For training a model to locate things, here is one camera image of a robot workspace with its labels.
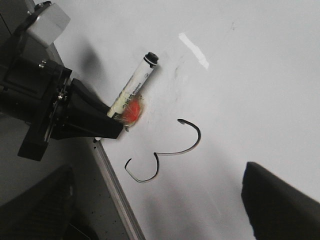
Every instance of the white surface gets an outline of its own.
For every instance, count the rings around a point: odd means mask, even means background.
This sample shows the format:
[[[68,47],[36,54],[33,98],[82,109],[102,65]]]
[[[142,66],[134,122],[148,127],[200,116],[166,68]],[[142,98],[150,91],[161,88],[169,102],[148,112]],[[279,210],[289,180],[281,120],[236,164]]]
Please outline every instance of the white surface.
[[[139,122],[107,155],[147,239],[254,239],[242,200],[246,162],[320,201],[320,2],[56,1],[71,17],[65,65],[111,105],[144,54],[159,66]],[[185,155],[160,158],[153,152]]]

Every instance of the marker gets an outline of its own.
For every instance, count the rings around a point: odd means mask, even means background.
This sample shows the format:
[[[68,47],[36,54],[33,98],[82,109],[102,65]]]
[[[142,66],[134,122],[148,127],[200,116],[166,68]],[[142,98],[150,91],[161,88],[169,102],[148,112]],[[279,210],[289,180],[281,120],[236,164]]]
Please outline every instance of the marker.
[[[114,101],[113,105],[110,107],[107,113],[109,118],[115,119],[124,112],[131,99],[137,95],[147,78],[153,72],[158,60],[158,56],[152,52],[148,52],[148,54],[144,56],[139,66],[136,68],[133,75]]]

